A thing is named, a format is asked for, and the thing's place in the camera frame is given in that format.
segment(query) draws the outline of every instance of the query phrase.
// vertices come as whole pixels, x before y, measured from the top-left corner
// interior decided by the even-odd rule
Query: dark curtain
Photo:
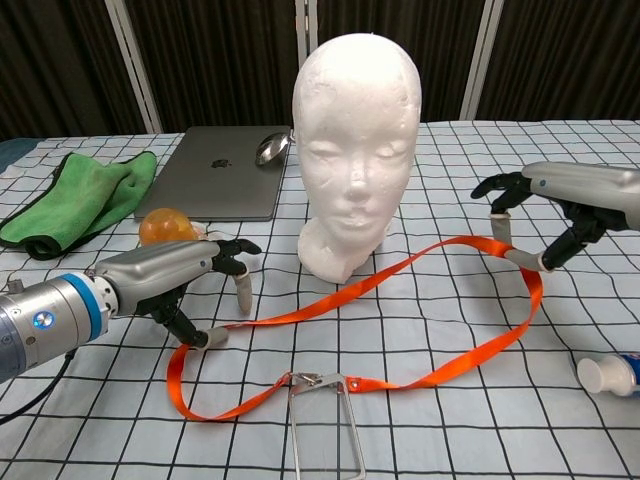
[[[0,140],[143,131],[104,0],[0,2]]]
[[[403,47],[420,72],[422,120],[457,120],[484,0],[318,0],[318,43],[375,33]]]
[[[640,118],[640,1],[507,0],[476,118]]]
[[[291,124],[293,0],[129,0],[165,131]]]

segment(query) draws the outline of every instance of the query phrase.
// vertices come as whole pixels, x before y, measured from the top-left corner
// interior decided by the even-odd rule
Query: checkered tablecloth
[[[108,163],[150,150],[163,165],[180,139],[43,141],[0,177],[0,217],[38,196],[69,152]],[[544,160],[640,163],[640,123],[434,123],[421,127],[415,160],[386,240],[352,280],[447,237],[489,235],[489,200],[469,196],[487,176]],[[511,213],[514,244],[528,251],[542,250],[567,227],[558,206],[541,198]],[[308,274],[296,256],[297,236],[312,215],[293,148],[273,221],[208,226],[264,249],[243,257],[255,291],[250,318],[295,310],[336,290]],[[53,261],[2,250],[0,284],[84,270],[134,248],[137,228],[126,219]],[[437,389],[351,396],[368,478],[640,477],[640,400],[589,395],[574,373],[583,356],[640,350],[639,234],[606,235],[566,268],[544,275],[544,284],[543,307],[529,332],[489,363]],[[233,282],[215,273],[190,286],[182,308],[201,328],[244,318]],[[512,264],[463,247],[439,250],[319,319],[235,331],[223,349],[191,353],[185,396],[197,412],[212,415],[286,370],[408,382],[518,324],[527,310]],[[2,478],[293,479],[287,389],[237,421],[184,421],[165,385],[177,345],[149,318],[112,320],[108,334],[79,349],[46,401],[0,427]],[[61,362],[0,385],[0,414],[35,396]],[[334,424],[318,424],[304,445],[315,467],[329,471],[336,468],[337,447],[314,439],[326,437],[321,429],[335,431]]]

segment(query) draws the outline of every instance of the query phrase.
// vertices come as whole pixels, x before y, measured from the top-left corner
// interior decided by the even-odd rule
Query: apple logo
[[[226,158],[219,158],[211,162],[211,168],[227,168],[231,166],[231,161]]]

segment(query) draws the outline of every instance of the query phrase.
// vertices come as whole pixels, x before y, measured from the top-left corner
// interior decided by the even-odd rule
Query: orange lanyard
[[[506,243],[502,243],[497,240],[492,240],[485,237],[455,237],[425,248],[424,250],[411,255],[406,260],[385,268],[384,270],[368,278],[365,278],[358,283],[354,283],[353,285],[344,287],[336,293],[333,293],[309,305],[308,307],[302,308],[295,312],[287,313],[285,315],[280,315],[278,317],[267,318],[255,322],[234,323],[231,325],[227,325],[226,328],[233,330],[236,328],[246,327],[268,327],[274,325],[286,325],[290,323],[302,322],[309,318],[316,317],[330,310],[333,310],[334,308],[351,302],[352,300],[372,290],[377,285],[384,282],[391,275],[402,270],[421,256],[429,253],[431,250],[439,247],[444,247],[446,245],[467,245],[476,248],[481,252],[488,253],[489,255],[493,255],[494,257],[499,258],[505,258],[505,253],[513,249],[511,245],[507,245]],[[533,272],[521,268],[520,273],[522,274],[522,278],[527,286],[527,289],[529,290],[531,309],[529,311],[529,316],[527,317],[527,319],[518,327],[514,328],[513,330],[509,330],[506,333],[503,333],[493,340],[483,343],[479,347],[469,350],[468,352],[445,363],[433,372],[407,385],[395,385],[393,383],[375,378],[347,376],[346,380],[349,387],[349,392],[367,393],[376,390],[410,390],[414,388],[435,387],[436,385],[448,382],[449,380],[462,375],[463,373],[466,373],[473,368],[476,368],[477,366],[483,364],[493,356],[500,353],[513,342],[518,340],[527,331],[527,328],[529,328],[529,324],[531,323],[531,320],[540,307],[540,302],[542,301],[542,279],[540,278],[538,272]],[[189,420],[221,421],[237,417],[239,415],[242,415],[243,413],[247,413],[267,400],[278,388],[283,385],[289,384],[291,377],[293,376],[292,372],[287,372],[282,375],[278,379],[278,381],[273,384],[273,386],[269,387],[262,393],[250,398],[246,402],[238,405],[236,408],[233,408],[215,417],[202,417],[189,410],[189,407],[187,407],[187,405],[185,404],[184,398],[182,396],[182,371],[184,369],[184,362],[188,351],[188,345],[181,345],[171,356],[169,366],[167,367],[167,389],[169,391],[169,398],[171,398],[171,401],[173,402],[176,409]]]

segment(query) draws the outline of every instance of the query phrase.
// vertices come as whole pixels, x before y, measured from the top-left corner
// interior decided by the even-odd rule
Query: black cable
[[[58,382],[62,379],[62,377],[64,376],[65,372],[67,371],[67,368],[69,368],[69,364],[71,363],[71,360],[73,360],[73,357],[75,357],[77,350],[78,350],[77,348],[74,348],[73,350],[71,350],[70,352],[67,352],[65,354],[64,363],[60,367],[60,370],[58,371],[58,374],[51,381],[51,383],[49,385],[47,385],[47,387],[42,392],[40,392],[40,395],[38,395],[36,398],[31,400],[26,405],[23,405],[22,407],[20,407],[15,412],[10,413],[9,415],[5,415],[4,417],[0,418],[0,425],[4,425],[5,423],[10,422],[11,420],[19,417],[20,415],[22,415],[23,413],[25,413],[26,411],[30,410],[35,405],[40,403],[47,395],[49,395],[51,393],[51,391],[56,387]]]

